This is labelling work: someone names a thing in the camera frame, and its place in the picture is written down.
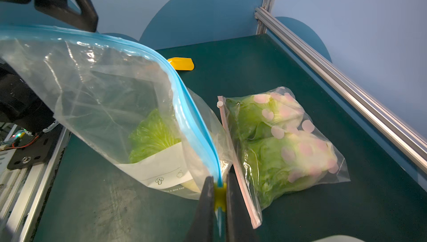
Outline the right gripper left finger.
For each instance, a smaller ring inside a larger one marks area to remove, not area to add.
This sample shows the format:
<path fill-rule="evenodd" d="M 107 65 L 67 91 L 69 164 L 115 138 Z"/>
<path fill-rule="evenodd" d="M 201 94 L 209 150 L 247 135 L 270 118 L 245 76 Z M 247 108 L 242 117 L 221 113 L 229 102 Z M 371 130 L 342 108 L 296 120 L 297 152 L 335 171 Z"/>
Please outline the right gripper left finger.
<path fill-rule="evenodd" d="M 212 176 L 205 179 L 193 222 L 185 242 L 212 242 L 214 238 L 215 183 Z"/>

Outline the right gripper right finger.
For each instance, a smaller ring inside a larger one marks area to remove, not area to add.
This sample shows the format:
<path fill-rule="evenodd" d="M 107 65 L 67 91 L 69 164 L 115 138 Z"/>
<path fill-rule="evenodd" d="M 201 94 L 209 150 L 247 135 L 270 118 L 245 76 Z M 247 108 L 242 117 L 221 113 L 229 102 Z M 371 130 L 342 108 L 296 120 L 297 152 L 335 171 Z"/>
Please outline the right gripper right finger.
<path fill-rule="evenodd" d="M 252 227 L 233 166 L 229 171 L 226 183 L 226 241 L 258 242 L 259 237 Z"/>

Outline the green chinese cabbage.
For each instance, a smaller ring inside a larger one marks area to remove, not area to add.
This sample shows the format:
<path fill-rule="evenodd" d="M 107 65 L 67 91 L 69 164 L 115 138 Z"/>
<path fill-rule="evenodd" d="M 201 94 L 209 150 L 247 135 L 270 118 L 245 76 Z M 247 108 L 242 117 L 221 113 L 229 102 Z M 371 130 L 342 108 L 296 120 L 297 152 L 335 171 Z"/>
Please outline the green chinese cabbage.
<path fill-rule="evenodd" d="M 158 109 L 154 109 L 129 135 L 130 163 L 144 160 L 162 150 L 181 142 L 165 124 Z"/>

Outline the clear zip-top bag blue seal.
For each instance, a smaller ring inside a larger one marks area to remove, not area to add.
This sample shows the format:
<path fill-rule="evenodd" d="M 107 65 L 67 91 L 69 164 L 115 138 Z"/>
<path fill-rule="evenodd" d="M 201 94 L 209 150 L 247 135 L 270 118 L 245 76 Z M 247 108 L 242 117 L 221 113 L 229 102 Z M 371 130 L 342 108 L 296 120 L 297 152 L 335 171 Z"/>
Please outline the clear zip-top bag blue seal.
<path fill-rule="evenodd" d="M 207 177 L 224 186 L 232 148 L 218 117 L 155 50 L 49 26 L 2 26 L 1 58 L 54 118 L 151 189 L 199 201 Z M 130 163 L 129 135 L 158 109 L 181 142 Z"/>

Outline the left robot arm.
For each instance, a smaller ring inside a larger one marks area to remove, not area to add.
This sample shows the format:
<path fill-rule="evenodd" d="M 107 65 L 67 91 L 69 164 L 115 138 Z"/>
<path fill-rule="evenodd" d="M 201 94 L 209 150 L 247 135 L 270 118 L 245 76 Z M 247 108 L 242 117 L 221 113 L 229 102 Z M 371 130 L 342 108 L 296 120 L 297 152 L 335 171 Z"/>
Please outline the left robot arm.
<path fill-rule="evenodd" d="M 69 26 L 95 32 L 99 17 L 91 0 L 1 0 L 2 3 L 28 5 Z M 52 111 L 4 60 L 1 60 L 1 122 L 41 132 L 54 122 Z"/>

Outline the pink-dotted bag of cabbages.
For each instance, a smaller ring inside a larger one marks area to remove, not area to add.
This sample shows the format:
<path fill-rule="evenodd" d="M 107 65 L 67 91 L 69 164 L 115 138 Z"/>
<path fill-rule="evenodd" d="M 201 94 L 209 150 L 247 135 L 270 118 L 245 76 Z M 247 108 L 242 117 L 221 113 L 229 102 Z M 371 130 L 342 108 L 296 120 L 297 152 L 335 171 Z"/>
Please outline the pink-dotted bag of cabbages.
<path fill-rule="evenodd" d="M 350 181 L 345 157 L 313 124 L 292 91 L 219 96 L 221 122 L 251 224 L 284 194 Z"/>

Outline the yellow toy spatula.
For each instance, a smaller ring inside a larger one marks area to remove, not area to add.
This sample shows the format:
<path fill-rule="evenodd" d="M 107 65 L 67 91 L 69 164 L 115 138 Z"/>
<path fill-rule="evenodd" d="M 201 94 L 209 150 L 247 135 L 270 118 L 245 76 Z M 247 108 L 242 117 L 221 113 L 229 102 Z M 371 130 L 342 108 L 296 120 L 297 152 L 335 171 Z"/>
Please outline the yellow toy spatula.
<path fill-rule="evenodd" d="M 195 68 L 191 58 L 174 57 L 167 61 L 176 71 L 192 71 Z"/>

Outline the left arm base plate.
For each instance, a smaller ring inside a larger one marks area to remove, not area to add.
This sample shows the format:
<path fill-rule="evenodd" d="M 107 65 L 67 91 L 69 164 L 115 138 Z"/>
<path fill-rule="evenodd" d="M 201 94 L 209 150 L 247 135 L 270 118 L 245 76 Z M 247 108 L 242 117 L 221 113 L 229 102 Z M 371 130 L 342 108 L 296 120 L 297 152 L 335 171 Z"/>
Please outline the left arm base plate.
<path fill-rule="evenodd" d="M 22 169 L 36 163 L 49 161 L 62 131 L 63 127 L 58 125 L 52 131 L 39 136 L 35 142 L 30 142 L 30 145 L 15 148 L 7 168 L 9 170 Z"/>

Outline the aluminium back frame rail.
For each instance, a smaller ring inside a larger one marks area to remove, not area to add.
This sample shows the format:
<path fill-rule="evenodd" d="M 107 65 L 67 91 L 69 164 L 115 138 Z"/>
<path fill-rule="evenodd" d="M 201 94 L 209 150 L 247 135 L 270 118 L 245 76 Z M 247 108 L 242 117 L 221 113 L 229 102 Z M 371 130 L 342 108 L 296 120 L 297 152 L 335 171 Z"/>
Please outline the aluminium back frame rail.
<path fill-rule="evenodd" d="M 398 119 L 386 107 L 337 70 L 330 61 L 304 42 L 271 14 L 275 0 L 263 0 L 255 9 L 259 21 L 257 33 L 270 30 L 293 53 L 309 65 L 314 72 L 345 98 L 363 117 L 374 125 L 422 171 L 427 171 L 427 141 Z"/>

